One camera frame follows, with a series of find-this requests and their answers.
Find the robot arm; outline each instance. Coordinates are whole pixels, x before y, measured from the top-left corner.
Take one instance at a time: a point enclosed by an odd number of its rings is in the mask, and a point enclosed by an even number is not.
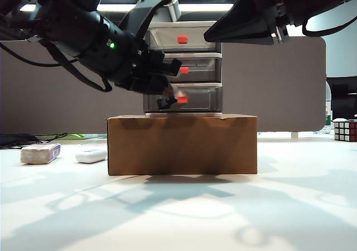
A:
[[[14,8],[29,1],[4,0],[0,7],[3,21]],[[163,63],[164,53],[149,50],[143,39],[155,11],[171,0],[139,0],[119,26],[96,11],[100,0],[37,1],[30,20],[7,21],[12,37],[21,33],[26,39],[35,38],[67,71],[100,91],[111,91],[112,81],[143,94],[172,94],[165,75],[176,76],[181,63]],[[62,52],[97,73],[105,88],[82,75]]]
[[[287,25],[302,25],[306,36],[320,37],[341,31],[357,17],[339,27],[319,32],[306,28],[308,20],[352,0],[238,0],[232,9],[205,33],[209,42],[240,42],[272,45],[288,40]]]
[[[165,75],[176,76],[181,63],[164,64],[162,51],[151,51],[143,37],[159,7],[171,0],[139,0],[117,27],[101,16],[100,0],[37,0],[28,21],[16,21],[12,11],[30,0],[0,0],[0,36],[9,40],[38,40],[58,62],[82,82],[100,90],[116,86],[143,94],[165,95],[170,106],[175,102]],[[238,0],[223,18],[205,33],[211,42],[273,44],[288,40],[287,25],[303,25],[308,36],[338,32],[357,18],[336,28],[320,32],[306,29],[309,18],[351,0]],[[105,88],[82,75],[62,54],[69,54],[97,73]]]

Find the gray wall panel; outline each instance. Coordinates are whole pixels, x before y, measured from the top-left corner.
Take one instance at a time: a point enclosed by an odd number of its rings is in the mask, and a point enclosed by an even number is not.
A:
[[[31,60],[54,62],[38,44],[7,44]],[[76,65],[86,75],[94,75]],[[24,64],[2,51],[3,133],[106,133],[106,119],[121,114],[142,114],[142,96],[115,88],[96,91],[62,68]]]
[[[223,109],[259,117],[259,131],[317,131],[325,122],[326,45],[223,45]]]
[[[40,45],[7,45],[31,60],[53,62]],[[34,67],[1,55],[2,133],[105,133],[108,117],[143,114],[140,94],[119,88],[103,94],[62,68]],[[223,57],[225,112],[259,115],[261,131],[312,131],[323,125],[322,39],[296,37],[273,47],[224,44]]]

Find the cardboard box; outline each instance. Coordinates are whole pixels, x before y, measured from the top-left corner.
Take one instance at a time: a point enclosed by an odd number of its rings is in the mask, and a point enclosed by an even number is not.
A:
[[[109,118],[108,172],[256,174],[257,117]]]

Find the clear plastic drawer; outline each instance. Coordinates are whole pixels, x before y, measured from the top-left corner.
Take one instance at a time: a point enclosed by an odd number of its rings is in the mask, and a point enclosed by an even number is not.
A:
[[[221,52],[221,43],[204,39],[204,33],[215,21],[152,22],[145,40],[149,49],[164,52]]]
[[[182,82],[221,82],[221,53],[166,53],[165,62],[172,59],[182,62],[180,74],[177,77],[169,76],[172,83]]]
[[[222,112],[223,88],[219,83],[172,84],[177,103],[170,109],[159,109],[161,96],[145,95],[144,112]]]

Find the table surface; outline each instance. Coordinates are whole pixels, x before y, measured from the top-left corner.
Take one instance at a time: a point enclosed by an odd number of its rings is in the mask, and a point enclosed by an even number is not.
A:
[[[48,165],[0,152],[1,250],[357,250],[357,143],[260,137],[258,175],[117,177],[74,158],[100,141],[62,143]]]

